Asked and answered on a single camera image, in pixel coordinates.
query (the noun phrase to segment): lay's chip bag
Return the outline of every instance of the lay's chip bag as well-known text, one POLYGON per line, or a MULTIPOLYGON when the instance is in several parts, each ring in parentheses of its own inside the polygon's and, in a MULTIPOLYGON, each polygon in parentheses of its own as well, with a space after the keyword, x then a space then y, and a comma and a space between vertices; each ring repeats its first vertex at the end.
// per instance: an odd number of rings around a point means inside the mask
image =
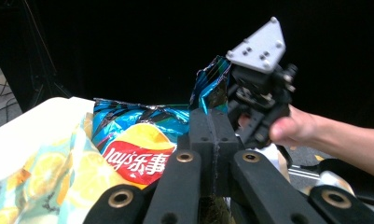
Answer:
POLYGON ((188 132, 190 110, 227 111, 229 68, 230 62, 217 56, 199 70, 188 105, 95 99, 91 141, 124 179, 143 189, 161 177, 178 136, 188 132))
POLYGON ((140 189, 160 178, 178 136, 188 131, 187 105, 95 101, 91 140, 105 160, 140 189))

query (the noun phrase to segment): white table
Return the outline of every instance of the white table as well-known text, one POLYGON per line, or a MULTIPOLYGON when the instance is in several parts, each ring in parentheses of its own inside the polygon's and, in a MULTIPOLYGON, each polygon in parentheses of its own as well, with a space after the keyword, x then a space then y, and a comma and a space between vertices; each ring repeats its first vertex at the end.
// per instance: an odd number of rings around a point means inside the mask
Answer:
POLYGON ((51 98, 0 127, 0 179, 19 170, 43 143, 71 136, 93 107, 82 98, 51 98))

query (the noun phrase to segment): lay's logo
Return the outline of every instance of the lay's logo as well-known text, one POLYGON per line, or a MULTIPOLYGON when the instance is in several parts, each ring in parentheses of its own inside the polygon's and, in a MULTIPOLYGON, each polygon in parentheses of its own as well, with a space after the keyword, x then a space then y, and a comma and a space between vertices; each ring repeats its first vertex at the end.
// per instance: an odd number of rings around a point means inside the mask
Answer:
POLYGON ((144 187, 161 177, 175 144, 149 123, 138 123, 106 147, 103 157, 126 180, 144 187))

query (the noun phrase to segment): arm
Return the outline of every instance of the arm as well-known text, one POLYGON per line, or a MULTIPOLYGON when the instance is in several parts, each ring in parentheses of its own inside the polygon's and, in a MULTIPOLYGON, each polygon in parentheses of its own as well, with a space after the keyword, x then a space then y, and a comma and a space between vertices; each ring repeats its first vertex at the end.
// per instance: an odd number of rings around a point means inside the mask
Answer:
POLYGON ((374 175, 374 129, 309 114, 290 106, 290 117, 270 127, 270 139, 283 146, 312 147, 374 175))

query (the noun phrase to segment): human hand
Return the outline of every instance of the human hand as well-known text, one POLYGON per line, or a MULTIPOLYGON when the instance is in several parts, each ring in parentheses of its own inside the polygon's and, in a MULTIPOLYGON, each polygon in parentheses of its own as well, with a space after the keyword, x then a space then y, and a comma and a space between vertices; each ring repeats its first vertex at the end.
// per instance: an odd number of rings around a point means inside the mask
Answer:
POLYGON ((289 117, 277 119, 270 126, 270 140, 286 147, 307 146, 317 128, 314 115, 289 106, 289 117))

